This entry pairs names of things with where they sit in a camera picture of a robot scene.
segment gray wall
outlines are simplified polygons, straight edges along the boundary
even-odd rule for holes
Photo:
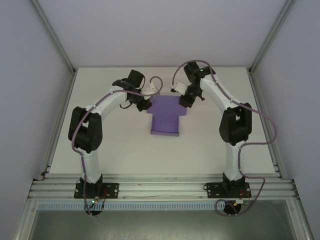
[[[70,76],[27,0],[0,3],[0,239],[12,239]]]
[[[285,0],[39,0],[76,67],[250,67]]]
[[[320,1],[297,1],[256,73],[315,239],[320,239]]]

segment black mounting plate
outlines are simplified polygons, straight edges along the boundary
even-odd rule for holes
[[[251,198],[251,190],[248,182],[244,183],[244,186],[237,187],[229,191],[227,194],[222,186],[222,182],[208,182],[203,186],[203,189],[206,190],[208,195],[208,199],[221,199],[221,198],[229,198],[229,199],[248,199]]]
[[[104,199],[117,199],[118,193],[119,193],[119,183],[114,182],[103,182],[102,183],[102,193],[104,194],[106,190],[106,197],[103,197]],[[96,196],[95,193],[92,193],[90,191],[85,191],[85,197],[87,199],[94,199]],[[74,196],[75,199],[84,199],[84,189],[83,185],[78,182],[75,184],[75,191]]]

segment white table surface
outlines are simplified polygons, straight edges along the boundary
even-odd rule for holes
[[[160,76],[164,87],[162,95],[170,92],[176,67],[105,67],[79,68],[64,118],[51,174],[81,174],[81,162],[71,149],[68,130],[72,110],[86,107],[99,100],[115,80],[126,78],[131,69],[143,73],[147,80]],[[244,67],[214,67],[222,84],[241,102],[257,108],[247,71]],[[176,80],[188,83],[184,71]],[[226,165],[226,143],[220,137],[222,113],[214,102],[203,94],[186,116],[180,117],[180,136],[151,135],[152,115],[129,109],[115,109],[103,122],[103,141],[98,149],[103,174],[114,175],[207,175],[221,174]],[[260,117],[252,114],[250,142],[265,141]],[[242,151],[242,169],[247,174],[273,174],[274,168],[267,146],[248,146]]]

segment glass panel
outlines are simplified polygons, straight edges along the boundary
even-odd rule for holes
[[[294,240],[285,201],[258,201],[245,215],[214,211],[37,213],[31,240]]]

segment purple object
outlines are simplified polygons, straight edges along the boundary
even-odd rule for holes
[[[146,112],[153,114],[151,134],[179,136],[179,116],[185,116],[187,109],[179,105],[179,96],[160,95],[152,100],[152,107]]]

